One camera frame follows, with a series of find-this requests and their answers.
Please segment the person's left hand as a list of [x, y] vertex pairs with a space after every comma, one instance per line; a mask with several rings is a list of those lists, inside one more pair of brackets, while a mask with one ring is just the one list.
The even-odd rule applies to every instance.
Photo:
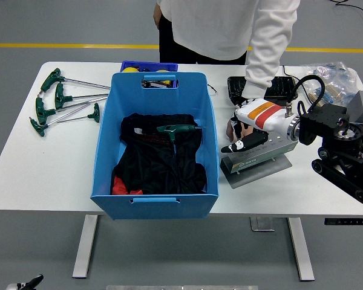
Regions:
[[253, 132], [253, 127], [245, 124], [235, 117], [231, 118], [227, 123], [226, 136], [231, 143], [234, 143]]

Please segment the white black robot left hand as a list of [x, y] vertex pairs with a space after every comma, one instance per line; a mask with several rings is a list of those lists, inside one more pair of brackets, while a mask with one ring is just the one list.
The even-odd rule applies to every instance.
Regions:
[[42, 274], [37, 275], [29, 282], [11, 283], [6, 287], [6, 290], [34, 290], [43, 281], [44, 276]]

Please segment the person's right hand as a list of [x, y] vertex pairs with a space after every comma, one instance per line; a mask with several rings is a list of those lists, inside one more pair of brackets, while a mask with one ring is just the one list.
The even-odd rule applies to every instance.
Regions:
[[153, 20], [154, 20], [154, 23], [155, 23], [155, 26], [157, 27], [157, 29], [159, 29], [161, 16], [162, 16], [161, 8], [158, 4], [156, 4], [154, 7], [154, 11], [153, 11]]

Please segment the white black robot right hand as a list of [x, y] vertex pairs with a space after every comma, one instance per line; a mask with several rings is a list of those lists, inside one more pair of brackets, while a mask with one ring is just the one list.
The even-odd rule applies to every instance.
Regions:
[[252, 126], [253, 132], [228, 146], [222, 147], [222, 153], [244, 152], [262, 145], [268, 141], [269, 134], [272, 132], [290, 141], [298, 139], [295, 130], [298, 128], [299, 116], [288, 113], [287, 109], [271, 101], [262, 98], [249, 100], [234, 111], [233, 117]]

